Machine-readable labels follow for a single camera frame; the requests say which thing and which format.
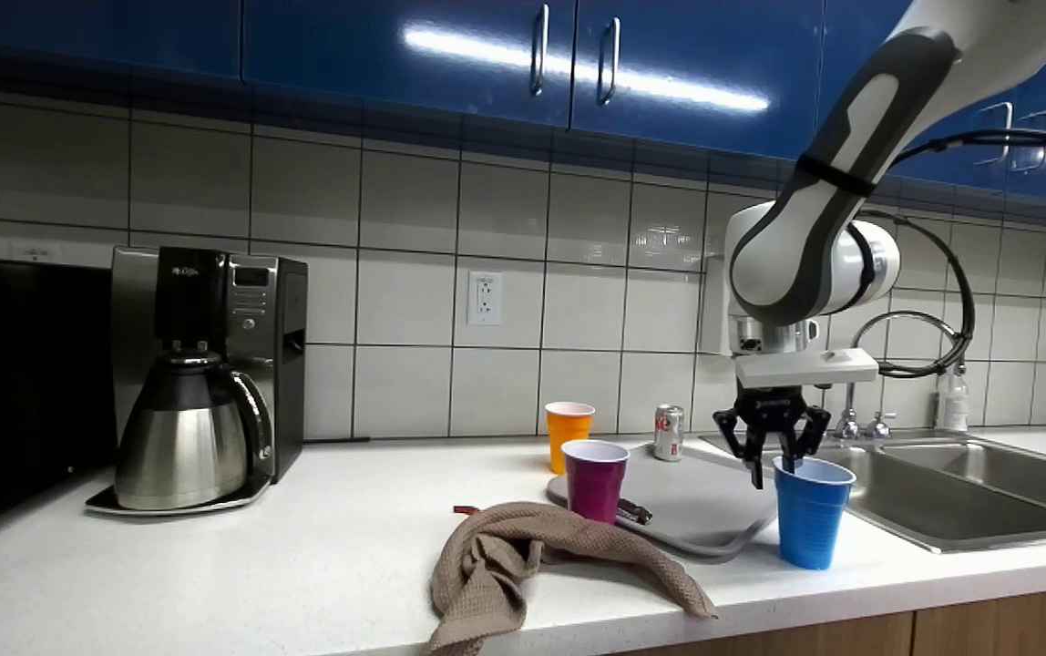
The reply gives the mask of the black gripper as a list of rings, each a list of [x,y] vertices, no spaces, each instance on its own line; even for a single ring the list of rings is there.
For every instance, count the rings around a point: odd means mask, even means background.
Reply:
[[[797,387],[737,391],[737,401],[713,417],[729,454],[748,462],[751,484],[763,488],[763,450],[781,440],[782,470],[796,474],[801,457],[811,457],[832,417],[801,397]]]

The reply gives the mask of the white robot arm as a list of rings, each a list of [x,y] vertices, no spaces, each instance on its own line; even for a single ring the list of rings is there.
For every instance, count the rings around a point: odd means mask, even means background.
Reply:
[[[781,194],[729,219],[726,281],[759,348],[737,360],[737,406],[713,422],[751,484],[763,484],[768,438],[788,470],[819,450],[832,417],[801,397],[807,387],[880,375],[880,360],[855,348],[797,342],[811,318],[853,309],[898,281],[898,240],[855,224],[860,203],[923,131],[1044,65],[1046,0],[911,0]]]

